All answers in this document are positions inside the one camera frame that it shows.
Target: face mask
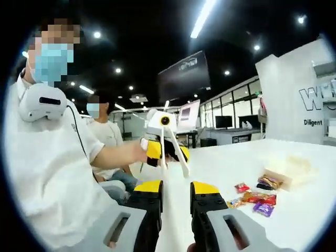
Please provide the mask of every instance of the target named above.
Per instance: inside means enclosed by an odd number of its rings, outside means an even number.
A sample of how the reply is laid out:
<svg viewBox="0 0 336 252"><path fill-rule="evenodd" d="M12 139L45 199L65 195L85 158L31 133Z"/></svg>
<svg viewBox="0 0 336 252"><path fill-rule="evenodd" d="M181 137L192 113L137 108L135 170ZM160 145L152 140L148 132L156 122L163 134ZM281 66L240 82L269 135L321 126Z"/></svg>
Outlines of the face mask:
<svg viewBox="0 0 336 252"><path fill-rule="evenodd" d="M88 111L89 115L97 119L99 118L99 103L88 103L86 104L86 110Z"/></svg>
<svg viewBox="0 0 336 252"><path fill-rule="evenodd" d="M41 54L35 56L35 68L31 69L32 78L47 84L61 81L61 76L68 74L68 63L74 62L73 53L68 44L41 44Z"/></svg>

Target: man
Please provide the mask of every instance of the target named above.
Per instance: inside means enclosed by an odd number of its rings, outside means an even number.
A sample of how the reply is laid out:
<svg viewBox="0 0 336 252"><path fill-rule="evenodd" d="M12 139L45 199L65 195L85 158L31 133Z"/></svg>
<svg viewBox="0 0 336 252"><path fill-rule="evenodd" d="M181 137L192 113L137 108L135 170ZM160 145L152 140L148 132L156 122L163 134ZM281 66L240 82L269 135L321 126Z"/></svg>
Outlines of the man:
<svg viewBox="0 0 336 252"><path fill-rule="evenodd" d="M144 139L117 148L99 142L68 100L57 120L23 119L32 85L56 85L67 74L67 63L73 62L76 43L79 27L67 19L42 27L28 50L26 68L7 93L8 183L23 219L51 249L80 242L108 207L117 206L94 180L91 165L111 169L147 159Z"/></svg>
<svg viewBox="0 0 336 252"><path fill-rule="evenodd" d="M96 91L94 96L89 99L89 104L99 104L99 111L89 111L92 118L85 118L86 124L96 138L106 146L123 145L122 136L119 127L109 121L109 114L114 108L114 98L105 91ZM92 167L98 181L119 180L125 184L126 191L131 193L138 185L138 180L133 177L128 165L124 165L121 169L102 170ZM124 204L125 198L120 198L119 193L108 191L109 195L119 204Z"/></svg>

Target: ceiling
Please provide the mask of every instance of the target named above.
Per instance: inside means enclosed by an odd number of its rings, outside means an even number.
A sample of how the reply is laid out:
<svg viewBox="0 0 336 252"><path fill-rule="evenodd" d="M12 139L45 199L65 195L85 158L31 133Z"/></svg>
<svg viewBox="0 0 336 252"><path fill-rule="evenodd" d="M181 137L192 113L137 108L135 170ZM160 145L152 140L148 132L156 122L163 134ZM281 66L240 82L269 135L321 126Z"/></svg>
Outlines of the ceiling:
<svg viewBox="0 0 336 252"><path fill-rule="evenodd" d="M207 58L212 87L198 93L197 99L205 101L257 75L255 63L261 59L280 56L319 35L309 22L304 0L217 0L196 39L190 34L205 0L143 2L77 1L84 39L75 48L75 63L69 66L62 89L79 111L86 112L89 95L79 85L122 96L117 103L127 109L143 107L129 100L138 93L147 97L145 106L164 106L159 103L157 74L200 50ZM297 22L300 15L307 15L304 25ZM100 38L94 38L95 31ZM254 51L255 44L259 51ZM194 99L190 94L171 106Z"/></svg>

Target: monitor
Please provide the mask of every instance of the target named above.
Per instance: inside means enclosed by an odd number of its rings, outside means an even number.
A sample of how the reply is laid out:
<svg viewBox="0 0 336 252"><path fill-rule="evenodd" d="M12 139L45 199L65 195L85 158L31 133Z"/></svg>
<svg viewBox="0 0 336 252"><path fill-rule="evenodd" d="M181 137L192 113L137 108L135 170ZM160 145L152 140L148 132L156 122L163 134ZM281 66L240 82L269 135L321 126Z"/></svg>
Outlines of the monitor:
<svg viewBox="0 0 336 252"><path fill-rule="evenodd" d="M260 128L260 122L258 119L258 115L246 115L244 117L239 117L239 127L242 128L243 122L248 121L253 128Z"/></svg>
<svg viewBox="0 0 336 252"><path fill-rule="evenodd" d="M179 129L195 129L200 108L200 100L183 105L180 109L177 127Z"/></svg>
<svg viewBox="0 0 336 252"><path fill-rule="evenodd" d="M192 96L210 87L208 66L203 51L199 51L157 75L160 102Z"/></svg>
<svg viewBox="0 0 336 252"><path fill-rule="evenodd" d="M216 128L230 128L232 127L232 116L230 115L220 115L216 116Z"/></svg>

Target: white vr headset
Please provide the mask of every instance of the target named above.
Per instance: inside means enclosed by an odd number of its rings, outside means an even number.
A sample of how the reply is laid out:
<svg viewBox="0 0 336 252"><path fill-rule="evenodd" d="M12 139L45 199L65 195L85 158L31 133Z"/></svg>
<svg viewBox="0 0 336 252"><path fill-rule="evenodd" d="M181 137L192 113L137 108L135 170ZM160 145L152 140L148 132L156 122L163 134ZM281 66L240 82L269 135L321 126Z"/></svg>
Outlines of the white vr headset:
<svg viewBox="0 0 336 252"><path fill-rule="evenodd" d="M38 83L31 85L23 94L19 114L26 122L34 122L42 117L58 120L66 108L67 98L59 88Z"/></svg>

